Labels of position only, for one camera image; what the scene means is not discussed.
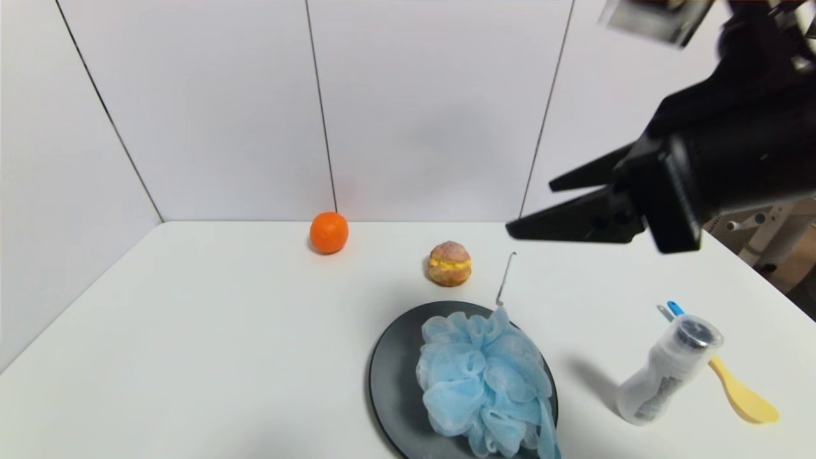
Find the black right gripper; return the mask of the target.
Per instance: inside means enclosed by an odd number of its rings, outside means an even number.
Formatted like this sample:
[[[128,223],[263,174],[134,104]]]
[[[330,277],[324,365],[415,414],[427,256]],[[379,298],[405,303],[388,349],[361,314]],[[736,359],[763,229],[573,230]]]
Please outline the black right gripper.
[[[814,80],[700,82],[668,96],[644,137],[549,182],[553,192],[605,186],[506,224],[510,237],[629,244],[650,228],[661,252],[693,252],[701,226],[727,212],[814,194]]]

